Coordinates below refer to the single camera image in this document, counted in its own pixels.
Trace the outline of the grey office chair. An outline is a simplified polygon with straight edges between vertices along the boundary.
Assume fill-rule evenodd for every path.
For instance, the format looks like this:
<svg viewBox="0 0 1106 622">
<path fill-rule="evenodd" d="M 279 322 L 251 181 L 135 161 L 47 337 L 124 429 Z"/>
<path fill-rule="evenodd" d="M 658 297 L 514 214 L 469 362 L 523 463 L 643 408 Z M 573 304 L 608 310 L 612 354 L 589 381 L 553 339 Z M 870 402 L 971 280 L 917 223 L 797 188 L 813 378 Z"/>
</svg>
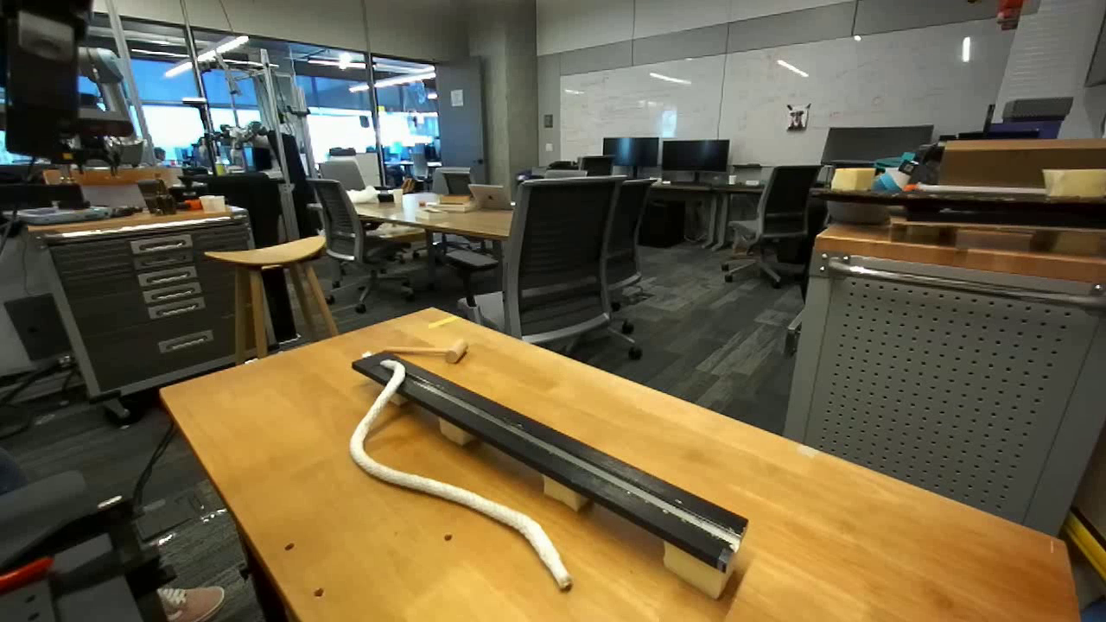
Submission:
<svg viewBox="0 0 1106 622">
<path fill-rule="evenodd" d="M 612 318 L 608 252 L 623 201 L 646 201 L 646 181 L 525 181 L 499 256 L 499 287 L 467 290 L 459 308 L 483 330 L 530 346 L 616 337 L 630 360 L 643 350 Z"/>
</svg>

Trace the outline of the wooden conference table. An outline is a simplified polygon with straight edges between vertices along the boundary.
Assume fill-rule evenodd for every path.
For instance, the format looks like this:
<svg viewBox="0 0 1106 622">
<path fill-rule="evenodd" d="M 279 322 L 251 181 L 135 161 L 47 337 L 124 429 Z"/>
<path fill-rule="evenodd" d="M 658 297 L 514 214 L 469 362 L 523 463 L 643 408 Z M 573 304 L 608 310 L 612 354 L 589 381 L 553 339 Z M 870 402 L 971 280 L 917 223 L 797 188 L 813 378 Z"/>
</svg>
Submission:
<svg viewBox="0 0 1106 622">
<path fill-rule="evenodd" d="M 507 212 L 476 212 L 467 198 L 449 195 L 393 195 L 392 201 L 355 195 L 353 209 L 365 223 L 411 225 L 442 234 L 506 241 L 513 234 Z"/>
</svg>

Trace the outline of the black computer monitor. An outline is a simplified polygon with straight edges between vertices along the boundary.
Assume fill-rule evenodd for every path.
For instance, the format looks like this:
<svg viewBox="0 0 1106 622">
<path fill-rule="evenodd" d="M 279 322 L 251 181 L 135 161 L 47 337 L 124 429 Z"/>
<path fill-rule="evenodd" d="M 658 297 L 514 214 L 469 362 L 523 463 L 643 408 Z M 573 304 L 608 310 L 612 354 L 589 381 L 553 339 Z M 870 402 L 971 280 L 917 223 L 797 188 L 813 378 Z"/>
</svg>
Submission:
<svg viewBox="0 0 1106 622">
<path fill-rule="evenodd" d="M 725 174 L 728 143 L 725 140 L 668 140 L 661 149 L 665 174 Z"/>
</svg>

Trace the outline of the wooden stool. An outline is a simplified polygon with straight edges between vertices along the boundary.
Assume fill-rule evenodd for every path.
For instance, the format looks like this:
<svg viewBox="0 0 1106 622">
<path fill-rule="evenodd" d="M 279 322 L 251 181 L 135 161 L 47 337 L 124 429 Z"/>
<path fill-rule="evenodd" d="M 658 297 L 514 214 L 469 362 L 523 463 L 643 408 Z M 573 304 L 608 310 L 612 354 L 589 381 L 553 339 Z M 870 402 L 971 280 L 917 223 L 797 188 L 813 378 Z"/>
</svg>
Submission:
<svg viewBox="0 0 1106 622">
<path fill-rule="evenodd" d="M 270 310 L 265 285 L 283 285 L 301 308 L 301 318 L 315 339 L 327 339 L 338 333 L 331 308 L 325 302 L 315 262 L 325 252 L 325 239 L 293 239 L 260 248 L 218 248 L 213 262 L 235 273 L 235 360 L 262 360 L 270 354 L 270 339 L 275 337 Z"/>
</svg>

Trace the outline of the grey drawer cabinet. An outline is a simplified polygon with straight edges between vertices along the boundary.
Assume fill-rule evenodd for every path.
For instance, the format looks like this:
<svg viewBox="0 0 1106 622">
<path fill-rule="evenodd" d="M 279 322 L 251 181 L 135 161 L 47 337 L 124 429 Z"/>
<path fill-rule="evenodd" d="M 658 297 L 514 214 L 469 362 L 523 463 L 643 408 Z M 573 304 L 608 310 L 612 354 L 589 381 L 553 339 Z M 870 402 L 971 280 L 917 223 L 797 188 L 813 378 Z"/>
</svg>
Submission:
<svg viewBox="0 0 1106 622">
<path fill-rule="evenodd" d="M 235 360 L 235 276 L 222 248 L 244 214 L 36 225 L 91 399 L 135 395 Z"/>
</svg>

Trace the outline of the long black rail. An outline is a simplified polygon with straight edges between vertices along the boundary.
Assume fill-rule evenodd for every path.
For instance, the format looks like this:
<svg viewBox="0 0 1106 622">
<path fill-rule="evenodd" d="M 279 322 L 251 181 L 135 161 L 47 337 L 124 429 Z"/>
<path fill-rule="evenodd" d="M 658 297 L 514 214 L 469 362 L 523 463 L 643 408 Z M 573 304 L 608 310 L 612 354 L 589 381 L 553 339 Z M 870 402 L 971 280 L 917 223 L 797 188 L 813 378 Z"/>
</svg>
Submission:
<svg viewBox="0 0 1106 622">
<path fill-rule="evenodd" d="M 559 590 L 573 589 L 573 575 L 553 535 L 532 514 L 459 483 L 387 467 L 369 453 L 369 431 L 393 399 L 429 408 L 439 422 L 452 424 L 456 436 L 491 441 L 513 461 L 532 467 L 551 498 L 597 500 L 600 507 L 646 529 L 661 538 L 665 568 L 707 599 L 719 599 L 734 585 L 745 538 L 742 514 L 396 357 L 369 354 L 355 360 L 353 371 L 378 381 L 381 395 L 344 441 L 350 461 L 374 482 L 459 504 L 520 534 Z"/>
</svg>

